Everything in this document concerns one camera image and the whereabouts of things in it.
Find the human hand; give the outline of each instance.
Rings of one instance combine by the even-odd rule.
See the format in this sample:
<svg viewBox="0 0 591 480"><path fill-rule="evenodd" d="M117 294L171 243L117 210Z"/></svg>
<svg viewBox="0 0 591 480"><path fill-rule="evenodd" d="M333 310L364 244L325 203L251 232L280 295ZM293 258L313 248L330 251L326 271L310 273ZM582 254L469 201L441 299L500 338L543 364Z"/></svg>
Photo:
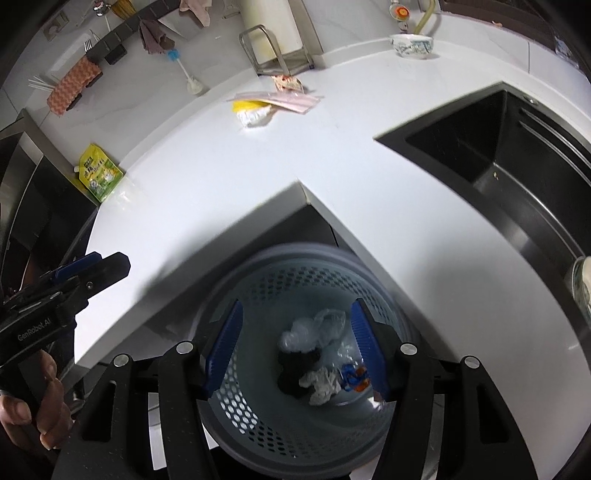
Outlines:
<svg viewBox="0 0 591 480"><path fill-rule="evenodd" d="M59 447L66 439L73 421L70 409L64 403L64 387L56 378L57 365L49 353L39 352L41 369L47 381L45 396L37 413L37 429L41 444L47 449ZM22 426L32 421L29 406L17 398L0 396L0 423L14 445L32 452L33 443Z"/></svg>

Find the plastic laundry basket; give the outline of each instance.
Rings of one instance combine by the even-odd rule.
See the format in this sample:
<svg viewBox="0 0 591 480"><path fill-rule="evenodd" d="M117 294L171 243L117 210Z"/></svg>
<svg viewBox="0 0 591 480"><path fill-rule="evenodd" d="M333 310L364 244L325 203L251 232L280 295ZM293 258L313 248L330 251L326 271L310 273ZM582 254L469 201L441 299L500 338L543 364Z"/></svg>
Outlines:
<svg viewBox="0 0 591 480"><path fill-rule="evenodd" d="M234 299L244 308L223 385L200 405L204 425L225 451L256 471L287 479L334 478L380 453L394 406L374 402L370 388L362 394L341 392L328 404L311 407L307 397L297 400L277 387L281 332L296 318L313 317L325 308L349 315L359 297L403 341L419 341L378 280L339 248L279 245L260 252L216 286L197 314L200 322L219 320Z"/></svg>

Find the chopsticks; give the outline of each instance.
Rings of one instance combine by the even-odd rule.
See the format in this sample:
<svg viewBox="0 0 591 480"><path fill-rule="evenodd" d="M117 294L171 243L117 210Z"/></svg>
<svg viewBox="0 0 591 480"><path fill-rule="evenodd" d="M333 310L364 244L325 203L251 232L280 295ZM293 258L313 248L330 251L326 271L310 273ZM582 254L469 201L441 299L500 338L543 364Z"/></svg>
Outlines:
<svg viewBox="0 0 591 480"><path fill-rule="evenodd" d="M55 88L55 84L52 85L51 83L47 83L45 80L36 75L33 76L33 79L28 79L28 81L29 87L42 90L44 92L53 92L53 89Z"/></svg>

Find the brown towel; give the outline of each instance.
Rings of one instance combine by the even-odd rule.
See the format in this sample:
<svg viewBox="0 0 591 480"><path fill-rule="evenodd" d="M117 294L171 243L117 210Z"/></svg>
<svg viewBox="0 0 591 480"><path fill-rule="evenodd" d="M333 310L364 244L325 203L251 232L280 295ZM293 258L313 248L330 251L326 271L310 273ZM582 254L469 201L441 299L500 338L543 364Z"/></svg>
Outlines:
<svg viewBox="0 0 591 480"><path fill-rule="evenodd" d="M84 55L63 77L47 99L49 110L62 116L74 98L100 73L98 65Z"/></svg>
<svg viewBox="0 0 591 480"><path fill-rule="evenodd" d="M211 3L209 0L181 0L178 10L180 12L190 10L195 14L195 17L197 17L204 27L208 27L211 20L205 8L210 6Z"/></svg>
<svg viewBox="0 0 591 480"><path fill-rule="evenodd" d="M158 22L154 20L139 21L139 36L144 44L144 50L148 53L165 53L174 48L174 40L168 38Z"/></svg>

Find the wall tile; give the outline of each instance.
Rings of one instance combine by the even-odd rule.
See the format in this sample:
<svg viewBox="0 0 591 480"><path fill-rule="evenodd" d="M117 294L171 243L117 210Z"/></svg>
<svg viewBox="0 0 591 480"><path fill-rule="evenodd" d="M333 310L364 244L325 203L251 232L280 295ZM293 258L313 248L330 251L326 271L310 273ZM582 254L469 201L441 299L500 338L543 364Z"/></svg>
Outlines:
<svg viewBox="0 0 591 480"><path fill-rule="evenodd" d="M18 112L12 106L4 89L0 89L0 130L17 118Z"/></svg>

